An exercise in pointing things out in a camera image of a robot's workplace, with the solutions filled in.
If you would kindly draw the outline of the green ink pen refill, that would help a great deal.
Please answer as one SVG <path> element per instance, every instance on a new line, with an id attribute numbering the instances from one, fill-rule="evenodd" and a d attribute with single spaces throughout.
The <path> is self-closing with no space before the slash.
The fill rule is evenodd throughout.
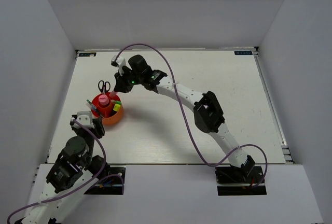
<path id="1" fill-rule="evenodd" d="M 93 111 L 95 112 L 97 115 L 101 115 L 100 111 L 97 109 L 97 107 L 89 100 L 86 100 L 86 105 Z"/>

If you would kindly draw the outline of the pink translucent stapler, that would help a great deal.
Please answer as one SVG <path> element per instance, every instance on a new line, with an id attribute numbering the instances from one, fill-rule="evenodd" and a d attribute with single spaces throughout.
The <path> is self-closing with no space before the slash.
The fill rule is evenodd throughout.
<path id="1" fill-rule="evenodd" d="M 109 96 L 110 96 L 111 98 L 115 97 L 116 95 L 117 95 L 117 92 L 115 92 L 115 91 L 112 91 L 112 92 L 109 94 Z"/>

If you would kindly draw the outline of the black handled scissors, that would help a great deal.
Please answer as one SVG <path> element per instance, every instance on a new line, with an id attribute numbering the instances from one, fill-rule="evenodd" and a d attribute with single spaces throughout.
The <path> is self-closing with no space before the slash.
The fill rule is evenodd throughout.
<path id="1" fill-rule="evenodd" d="M 98 89 L 102 94 L 106 94 L 111 89 L 111 84 L 109 81 L 100 80 L 98 82 Z"/>

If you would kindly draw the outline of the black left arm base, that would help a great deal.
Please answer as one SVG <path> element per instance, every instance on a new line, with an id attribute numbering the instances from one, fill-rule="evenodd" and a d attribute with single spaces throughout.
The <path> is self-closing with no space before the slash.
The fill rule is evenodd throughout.
<path id="1" fill-rule="evenodd" d="M 96 174 L 103 164 L 103 158 L 96 155 L 92 158 L 90 166 L 83 170 L 84 174 L 79 179 L 79 182 L 84 183 Z M 125 183 L 126 167 L 105 164 L 103 171 L 97 176 L 95 180 L 98 182 L 95 185 L 90 183 L 90 188 L 85 194 L 91 195 L 123 195 Z"/>

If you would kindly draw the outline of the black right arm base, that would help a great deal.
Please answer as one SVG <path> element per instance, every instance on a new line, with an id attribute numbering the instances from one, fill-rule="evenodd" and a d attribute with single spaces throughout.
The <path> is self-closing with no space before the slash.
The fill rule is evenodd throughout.
<path id="1" fill-rule="evenodd" d="M 267 195 L 261 166 L 255 166 L 248 177 L 230 166 L 215 169 L 218 196 Z"/>

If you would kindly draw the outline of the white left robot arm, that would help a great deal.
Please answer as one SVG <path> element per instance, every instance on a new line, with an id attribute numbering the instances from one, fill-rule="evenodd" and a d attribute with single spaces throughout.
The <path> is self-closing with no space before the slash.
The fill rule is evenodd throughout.
<path id="1" fill-rule="evenodd" d="M 94 183 L 109 178 L 106 156 L 93 155 L 94 144 L 105 134 L 102 118 L 80 111 L 72 115 L 70 126 L 75 136 L 58 154 L 39 201 L 29 206 L 29 213 L 18 223 L 62 223 Z"/>

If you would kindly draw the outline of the yellow cap black highlighter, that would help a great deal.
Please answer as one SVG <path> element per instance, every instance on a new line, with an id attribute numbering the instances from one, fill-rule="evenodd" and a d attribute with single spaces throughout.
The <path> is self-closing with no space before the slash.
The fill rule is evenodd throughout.
<path id="1" fill-rule="evenodd" d="M 119 112 L 120 108 L 121 108 L 121 105 L 116 103 L 116 104 L 114 104 L 113 111 Z"/>

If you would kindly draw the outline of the pink glue stick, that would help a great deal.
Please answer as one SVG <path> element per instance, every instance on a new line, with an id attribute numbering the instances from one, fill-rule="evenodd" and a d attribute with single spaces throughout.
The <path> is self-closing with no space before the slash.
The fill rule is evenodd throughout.
<path id="1" fill-rule="evenodd" d="M 110 100 L 109 100 L 109 98 L 108 98 L 108 96 L 106 94 L 101 94 L 98 97 L 98 102 L 99 102 L 99 106 L 101 108 L 105 108 L 105 107 L 107 107 L 110 104 Z"/>

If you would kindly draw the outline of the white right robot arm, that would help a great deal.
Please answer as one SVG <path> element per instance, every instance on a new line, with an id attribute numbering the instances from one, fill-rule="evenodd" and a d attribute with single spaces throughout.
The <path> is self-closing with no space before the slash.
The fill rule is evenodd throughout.
<path id="1" fill-rule="evenodd" d="M 196 127 L 212 137 L 228 156 L 235 179 L 245 182 L 253 176 L 255 161 L 240 148 L 230 133 L 224 112 L 213 92 L 201 93 L 176 84 L 165 72 L 152 69 L 141 55 L 132 56 L 129 66 L 126 66 L 124 58 L 114 56 L 111 65 L 118 68 L 115 74 L 115 92 L 128 93 L 134 85 L 142 85 L 149 91 L 180 102 L 181 106 L 186 106 L 193 112 Z"/>

